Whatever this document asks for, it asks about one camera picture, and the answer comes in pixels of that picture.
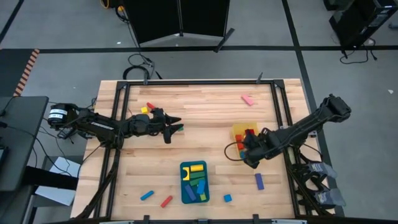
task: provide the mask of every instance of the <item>wooden tabletop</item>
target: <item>wooden tabletop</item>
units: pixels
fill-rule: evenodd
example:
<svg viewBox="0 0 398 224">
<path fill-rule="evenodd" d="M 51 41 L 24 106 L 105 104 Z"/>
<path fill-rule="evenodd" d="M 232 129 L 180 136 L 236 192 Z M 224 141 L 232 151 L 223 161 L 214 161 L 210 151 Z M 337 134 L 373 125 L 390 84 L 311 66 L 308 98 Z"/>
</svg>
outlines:
<svg viewBox="0 0 398 224">
<path fill-rule="evenodd" d="M 308 115 L 307 102 L 299 79 L 285 79 L 293 122 Z M 96 112 L 111 116 L 117 81 L 102 81 L 98 92 Z M 241 95 L 254 100 L 245 104 Z M 119 108 L 122 105 L 121 94 Z M 231 127 L 234 123 L 257 123 L 277 129 L 275 109 L 269 85 L 176 85 L 134 86 L 130 90 L 128 108 L 132 114 L 141 113 L 141 107 L 151 102 L 171 116 L 182 118 L 184 130 L 172 136 L 171 144 L 164 144 L 162 136 L 133 136 L 126 139 L 116 184 L 113 220 L 142 220 L 150 215 L 154 220 L 170 219 L 247 219 L 253 214 L 260 218 L 293 218 L 294 212 L 283 155 L 262 160 L 254 170 L 243 162 L 229 161 L 224 156 L 225 145 L 233 142 Z M 284 113 L 284 124 L 287 125 Z M 317 148 L 314 138 L 308 145 Z M 85 156 L 99 145 L 89 140 Z M 320 160 L 317 152 L 303 146 L 302 152 L 310 159 Z M 237 153 L 230 150 L 230 156 Z M 76 190 L 71 217 L 78 215 L 98 188 L 104 149 L 98 149 L 83 164 Z M 208 166 L 210 201 L 185 205 L 181 201 L 180 163 L 204 160 Z M 261 173 L 265 190 L 258 190 L 255 173 Z M 145 201 L 140 197 L 153 190 L 155 194 Z M 231 194 L 233 200 L 224 202 Z M 165 207 L 160 204 L 169 196 L 173 200 Z M 106 207 L 107 192 L 102 212 Z"/>
</svg>

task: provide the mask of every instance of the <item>blue tray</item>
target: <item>blue tray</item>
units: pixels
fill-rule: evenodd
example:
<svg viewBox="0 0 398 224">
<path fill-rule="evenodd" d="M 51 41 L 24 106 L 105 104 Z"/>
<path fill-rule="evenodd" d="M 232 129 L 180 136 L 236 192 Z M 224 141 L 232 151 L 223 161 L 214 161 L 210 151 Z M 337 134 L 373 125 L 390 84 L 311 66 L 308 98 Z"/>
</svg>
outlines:
<svg viewBox="0 0 398 224">
<path fill-rule="evenodd" d="M 192 165 L 200 165 L 200 164 L 203 165 L 203 172 L 205 173 L 205 181 L 206 181 L 206 184 L 205 184 L 205 194 L 206 194 L 206 200 L 203 200 L 203 201 L 202 201 L 202 200 L 200 199 L 200 195 L 197 194 L 197 188 L 198 188 L 198 186 L 197 186 L 197 185 L 194 185 L 194 186 L 191 186 L 191 188 L 192 188 L 193 193 L 195 194 L 195 196 L 196 196 L 197 199 L 194 200 L 194 201 L 192 201 L 191 198 L 189 197 L 187 191 L 185 190 L 185 186 L 186 186 L 186 185 L 190 185 L 190 181 L 193 180 L 193 179 L 190 179 L 190 180 L 182 180 L 182 179 L 187 175 L 187 172 L 186 172 L 185 170 L 183 170 L 182 168 L 183 168 L 183 167 L 190 167 L 190 166 L 192 166 Z M 210 199 L 209 181 L 208 181 L 208 178 L 207 178 L 207 165 L 206 165 L 206 162 L 205 162 L 205 161 L 182 162 L 182 163 L 180 164 L 180 180 L 181 180 L 181 201 L 182 201 L 182 203 L 185 203 L 185 204 L 190 204 L 190 203 L 204 203 L 204 202 L 208 202 L 208 201 L 209 201 L 209 199 Z"/>
</svg>

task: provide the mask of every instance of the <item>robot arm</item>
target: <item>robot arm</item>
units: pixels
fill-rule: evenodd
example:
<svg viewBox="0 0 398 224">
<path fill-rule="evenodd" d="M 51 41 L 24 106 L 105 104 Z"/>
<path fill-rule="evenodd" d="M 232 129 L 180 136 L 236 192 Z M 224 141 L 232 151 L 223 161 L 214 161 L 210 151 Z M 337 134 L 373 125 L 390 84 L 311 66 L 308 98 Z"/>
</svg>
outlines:
<svg viewBox="0 0 398 224">
<path fill-rule="evenodd" d="M 171 135 L 183 126 L 183 124 L 172 124 L 181 118 L 171 117 L 161 108 L 154 108 L 151 113 L 152 119 L 146 114 L 137 114 L 126 120 L 117 121 L 74 104 L 58 103 L 51 106 L 48 124 L 56 130 L 73 128 L 94 135 L 102 145 L 111 148 L 120 149 L 124 138 L 156 136 L 159 133 L 163 134 L 165 143 L 171 143 Z"/>
<path fill-rule="evenodd" d="M 330 95 L 317 110 L 291 127 L 276 131 L 264 128 L 258 136 L 246 135 L 243 144 L 247 151 L 243 161 L 255 169 L 261 159 L 272 159 L 290 145 L 300 147 L 310 132 L 321 130 L 328 121 L 343 122 L 350 114 L 351 108 L 340 97 Z"/>
</svg>

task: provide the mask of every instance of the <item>concrete floor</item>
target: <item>concrete floor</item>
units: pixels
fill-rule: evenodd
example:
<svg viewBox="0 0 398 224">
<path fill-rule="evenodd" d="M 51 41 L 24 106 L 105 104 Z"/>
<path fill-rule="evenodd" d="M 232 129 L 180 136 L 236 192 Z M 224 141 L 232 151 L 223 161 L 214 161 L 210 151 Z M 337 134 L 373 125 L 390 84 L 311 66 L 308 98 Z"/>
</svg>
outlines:
<svg viewBox="0 0 398 224">
<path fill-rule="evenodd" d="M 17 0 L 0 1 L 0 29 Z M 300 45 L 336 45 L 328 24 L 331 12 L 321 0 L 289 0 Z M 391 21 L 398 23 L 398 14 Z M 292 46 L 280 0 L 231 0 L 228 26 L 236 32 L 227 45 Z M 381 45 L 398 45 L 398 31 L 387 23 L 374 38 Z M 215 45 L 213 40 L 183 40 L 183 45 Z M 153 46 L 175 46 L 181 39 Z M 113 11 L 98 1 L 25 0 L 0 48 L 104 48 L 133 47 L 128 29 Z M 325 136 L 338 186 L 346 200 L 347 217 L 398 220 L 398 51 L 375 51 L 378 61 L 343 65 L 339 51 L 303 52 L 315 99 L 319 104 L 329 93 L 341 96 L 353 109 L 349 120 L 325 125 Z M 361 60 L 356 52 L 350 60 Z M 51 101 L 90 104 L 101 80 L 121 79 L 129 53 L 40 54 L 24 96 L 46 95 Z M 151 52 L 164 78 L 301 78 L 294 51 Z M 131 78 L 140 78 L 139 72 Z M 51 156 L 61 153 L 55 141 L 39 135 Z M 61 142 L 67 155 L 82 156 L 85 141 Z M 39 162 L 44 155 L 39 153 Z M 70 208 L 39 209 L 35 223 L 66 220 Z"/>
</svg>

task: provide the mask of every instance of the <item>pink block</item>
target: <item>pink block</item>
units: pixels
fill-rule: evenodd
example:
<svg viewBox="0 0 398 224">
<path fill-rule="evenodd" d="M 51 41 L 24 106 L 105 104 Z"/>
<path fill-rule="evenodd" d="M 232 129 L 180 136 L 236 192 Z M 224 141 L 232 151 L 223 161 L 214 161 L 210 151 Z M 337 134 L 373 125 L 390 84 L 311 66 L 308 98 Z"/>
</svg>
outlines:
<svg viewBox="0 0 398 224">
<path fill-rule="evenodd" d="M 253 100 L 250 99 L 250 97 L 248 97 L 247 95 L 242 95 L 242 100 L 244 100 L 249 106 L 254 104 Z"/>
</svg>

